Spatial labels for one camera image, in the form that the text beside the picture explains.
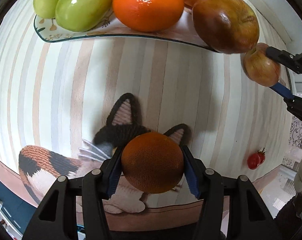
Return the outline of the large dark red apple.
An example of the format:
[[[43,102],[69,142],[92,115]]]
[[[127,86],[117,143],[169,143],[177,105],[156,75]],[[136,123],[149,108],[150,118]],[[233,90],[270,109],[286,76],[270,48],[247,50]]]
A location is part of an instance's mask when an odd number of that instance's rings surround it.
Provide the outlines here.
[[[198,0],[192,18],[199,37],[220,53],[246,53],[258,42],[257,16],[243,0]]]

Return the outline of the red cherry tomato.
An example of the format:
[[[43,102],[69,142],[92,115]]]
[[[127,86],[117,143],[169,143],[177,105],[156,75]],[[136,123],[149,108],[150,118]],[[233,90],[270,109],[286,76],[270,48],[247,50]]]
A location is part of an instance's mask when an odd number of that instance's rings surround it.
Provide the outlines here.
[[[258,153],[251,154],[247,159],[247,166],[250,170],[255,170],[260,165],[260,156]]]
[[[265,151],[265,148],[263,149],[259,149],[257,151],[257,155],[259,156],[260,158],[260,165],[264,163],[265,159],[266,159],[266,151]]]

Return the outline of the bright orange mandarin front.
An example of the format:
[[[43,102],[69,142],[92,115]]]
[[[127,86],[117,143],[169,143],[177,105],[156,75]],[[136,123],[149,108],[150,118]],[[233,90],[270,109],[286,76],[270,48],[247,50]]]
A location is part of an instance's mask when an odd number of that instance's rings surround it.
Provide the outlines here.
[[[184,0],[112,0],[112,9],[127,27],[149,33],[175,25],[183,13]]]

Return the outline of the striped cat tablecloth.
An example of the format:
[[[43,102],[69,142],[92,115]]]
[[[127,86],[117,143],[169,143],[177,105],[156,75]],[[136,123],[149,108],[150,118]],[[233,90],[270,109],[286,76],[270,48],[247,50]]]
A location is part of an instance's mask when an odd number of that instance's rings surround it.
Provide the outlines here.
[[[281,164],[292,117],[281,96],[246,76],[239,54],[140,37],[47,43],[34,19],[33,0],[18,0],[0,25],[0,181],[27,203],[20,150],[76,157],[124,93],[138,98],[149,129],[188,125],[192,154],[223,176],[270,180]],[[263,148],[264,163],[250,170],[248,157]]]

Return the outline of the green tomato right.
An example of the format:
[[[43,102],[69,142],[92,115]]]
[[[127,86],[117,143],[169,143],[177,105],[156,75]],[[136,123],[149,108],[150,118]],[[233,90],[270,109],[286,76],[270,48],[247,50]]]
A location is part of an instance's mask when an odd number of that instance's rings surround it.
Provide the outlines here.
[[[59,0],[56,22],[69,31],[88,31],[98,25],[111,4],[112,0]]]

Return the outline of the glass floral fruit plate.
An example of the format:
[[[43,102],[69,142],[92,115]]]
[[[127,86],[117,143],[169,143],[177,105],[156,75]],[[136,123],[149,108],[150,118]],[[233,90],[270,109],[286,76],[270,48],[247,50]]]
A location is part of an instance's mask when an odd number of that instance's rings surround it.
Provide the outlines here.
[[[144,33],[130,29],[121,23],[112,10],[93,29],[85,32],[74,32],[60,27],[55,19],[43,19],[35,16],[34,29],[45,42],[54,43],[68,40],[99,37],[140,37],[171,41],[214,51],[195,31],[191,12],[184,9],[179,21],[171,28],[151,33]]]

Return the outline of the small red-yellow apple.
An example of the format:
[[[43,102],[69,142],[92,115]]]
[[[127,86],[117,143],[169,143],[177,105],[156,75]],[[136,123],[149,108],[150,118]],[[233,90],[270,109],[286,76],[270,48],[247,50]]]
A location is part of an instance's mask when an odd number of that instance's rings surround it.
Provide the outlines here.
[[[244,56],[244,70],[254,82],[264,87],[272,87],[278,83],[281,66],[266,56],[269,45],[257,43],[253,49]]]

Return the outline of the dark brown-orange round orange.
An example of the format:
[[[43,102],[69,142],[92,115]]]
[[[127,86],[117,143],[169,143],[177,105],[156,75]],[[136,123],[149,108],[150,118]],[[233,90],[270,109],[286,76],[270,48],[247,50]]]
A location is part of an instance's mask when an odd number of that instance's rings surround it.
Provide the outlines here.
[[[172,190],[183,176],[183,154],[178,143],[157,132],[131,140],[121,155],[126,180],[145,193]]]

